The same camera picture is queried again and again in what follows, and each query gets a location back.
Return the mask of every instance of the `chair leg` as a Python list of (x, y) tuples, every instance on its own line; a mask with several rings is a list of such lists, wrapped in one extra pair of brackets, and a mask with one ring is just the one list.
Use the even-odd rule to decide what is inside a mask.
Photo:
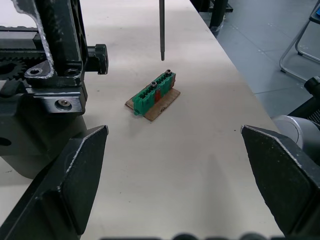
[(299, 42), (300, 42), (302, 36), (304, 35), (305, 31), (307, 30), (309, 23), (310, 23), (310, 20), (308, 20), (307, 23), (305, 25), (303, 25), (303, 28), (300, 30), (300, 36), (298, 37), (298, 39), (296, 40), (295, 45), (294, 45), (295, 50), (298, 52), (298, 54), (300, 56), (302, 56), (303, 54), (301, 53), (301, 51), (299, 49)]
[(301, 39), (302, 35), (304, 34), (306, 28), (309, 25), (309, 20), (303, 25), (303, 27), (301, 28), (301, 30), (299, 31), (299, 33), (295, 36), (295, 38), (292, 40), (292, 42), (290, 43), (289, 47), (285, 50), (285, 52), (283, 53), (283, 55), (281, 56), (280, 60), (279, 60), (279, 66), (281, 69), (281, 72), (283, 73), (288, 73), (294, 77), (296, 77), (298, 80), (302, 81), (302, 82), (306, 82), (308, 81), (308, 79), (306, 79), (305, 77), (295, 73), (294, 71), (291, 71), (290, 69), (286, 68), (283, 64), (283, 61), (285, 59), (285, 57), (287, 56), (288, 52), (290, 51), (290, 49), (295, 45), (295, 43)]
[[(311, 15), (313, 14), (313, 12), (314, 12), (319, 6), (320, 6), (320, 0), (317, 1), (316, 5), (314, 6), (314, 8), (313, 8), (313, 10), (312, 10), (312, 12), (311, 12)], [(303, 52), (303, 51), (301, 51), (301, 50), (299, 49), (299, 42), (300, 42), (302, 36), (303, 36), (303, 34), (302, 34), (302, 35), (300, 36), (300, 38), (296, 41), (295, 46), (294, 46), (294, 47), (295, 47), (295, 50), (298, 52), (298, 55), (300, 55), (300, 56), (305, 55), (305, 56), (309, 57), (310, 59), (312, 59), (312, 60), (320, 63), (320, 59), (319, 59), (319, 58), (317, 58), (317, 57), (315, 57), (315, 56), (312, 56), (312, 55), (310, 55), (310, 54), (308, 54), (308, 53), (306, 53), (306, 52)]]

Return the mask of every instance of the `green connector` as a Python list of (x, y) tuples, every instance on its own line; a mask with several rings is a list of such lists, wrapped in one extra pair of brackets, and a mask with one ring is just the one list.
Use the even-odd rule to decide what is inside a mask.
[(174, 86), (176, 74), (167, 70), (132, 98), (134, 115), (145, 115)]

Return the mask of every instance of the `cardboard base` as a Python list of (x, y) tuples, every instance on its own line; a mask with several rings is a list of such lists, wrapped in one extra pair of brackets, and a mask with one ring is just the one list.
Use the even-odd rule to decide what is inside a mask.
[[(156, 104), (153, 105), (149, 109), (149, 111), (146, 112), (144, 117), (151, 122), (155, 120), (169, 105), (180, 95), (180, 92), (174, 88), (171, 88), (164, 97), (162, 97)], [(126, 101), (125, 105), (134, 109), (134, 102), (132, 101), (132, 98), (130, 98), (128, 101)]]

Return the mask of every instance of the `table surface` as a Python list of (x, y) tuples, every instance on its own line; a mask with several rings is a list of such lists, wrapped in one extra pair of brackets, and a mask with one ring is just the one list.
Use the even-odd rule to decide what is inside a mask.
[[(34, 25), (5, 3), (0, 25)], [(107, 44), (109, 56), (108, 75), (86, 73), (84, 119), (110, 132), (81, 239), (280, 235), (240, 133), (244, 124), (276, 127), (189, 0), (166, 1), (161, 61), (158, 4), (81, 0), (88, 45)], [(134, 116), (125, 102), (166, 69), (181, 95), (152, 123)], [(0, 173), (2, 223), (31, 181), (3, 160)]]

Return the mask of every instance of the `screw head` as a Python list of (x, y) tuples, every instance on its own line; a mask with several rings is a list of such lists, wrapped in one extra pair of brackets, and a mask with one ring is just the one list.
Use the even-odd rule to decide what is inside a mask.
[(171, 72), (170, 69), (167, 69), (167, 70), (165, 71), (165, 74), (166, 74), (166, 75), (171, 75), (171, 73), (172, 73), (172, 72)]
[(156, 83), (155, 81), (153, 81), (153, 82), (151, 83), (151, 86), (152, 86), (153, 88), (155, 88), (157, 85), (158, 85), (158, 83)]
[(68, 102), (67, 100), (58, 100), (58, 104), (62, 107), (69, 107), (71, 105), (70, 102)]

